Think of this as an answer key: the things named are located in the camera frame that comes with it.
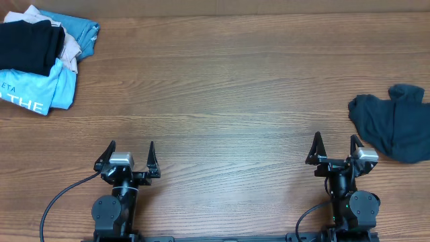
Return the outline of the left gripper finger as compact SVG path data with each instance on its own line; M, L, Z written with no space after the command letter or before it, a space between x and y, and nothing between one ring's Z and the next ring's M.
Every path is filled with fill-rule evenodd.
M149 169L158 169L159 168L159 164L158 164L156 154L155 154L155 144L153 141L150 142L146 166Z
M107 163L112 156L112 153L116 150L116 142L112 140L110 144L107 146L106 150L100 155L100 157L96 160L95 164L99 163Z

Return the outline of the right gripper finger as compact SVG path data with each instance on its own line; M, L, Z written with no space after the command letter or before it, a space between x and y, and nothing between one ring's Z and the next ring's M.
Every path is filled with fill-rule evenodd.
M327 153L325 151L323 139L322 139L321 133L318 131L314 135L312 146L306 160L320 161L321 159L326 159L326 158L327 158Z
M363 147L362 142L359 140L356 134L351 135L350 140L350 155L353 155L357 148Z

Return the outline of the dark teal t-shirt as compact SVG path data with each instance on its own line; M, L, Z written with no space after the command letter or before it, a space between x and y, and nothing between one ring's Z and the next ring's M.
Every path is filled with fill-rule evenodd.
M358 134L385 156L402 163L429 160L429 104L422 87L396 84L389 99L357 95L348 104Z

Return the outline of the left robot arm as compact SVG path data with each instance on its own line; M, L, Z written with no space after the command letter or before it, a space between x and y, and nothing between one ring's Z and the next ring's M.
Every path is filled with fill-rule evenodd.
M115 141L95 162L94 170L112 186L112 193L99 197L92 206L94 241L144 241L133 224L139 187L149 186L153 178L161 176L154 143L150 144L146 166L146 171L135 171L132 153L117 152Z

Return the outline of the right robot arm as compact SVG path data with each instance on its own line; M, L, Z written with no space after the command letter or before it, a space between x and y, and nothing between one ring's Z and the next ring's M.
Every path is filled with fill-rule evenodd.
M298 219L295 227L297 240L303 238L298 232L303 218L330 205L333 224L314 235L314 241L378 241L378 234L371 229L376 226L381 201L374 193L358 190L355 181L368 174L378 164L378 159L376 150L365 147L356 135L350 137L350 153L345 159L331 159L327 156L320 132L316 132L305 163L315 165L314 175L325 179L325 190L330 200L310 208Z

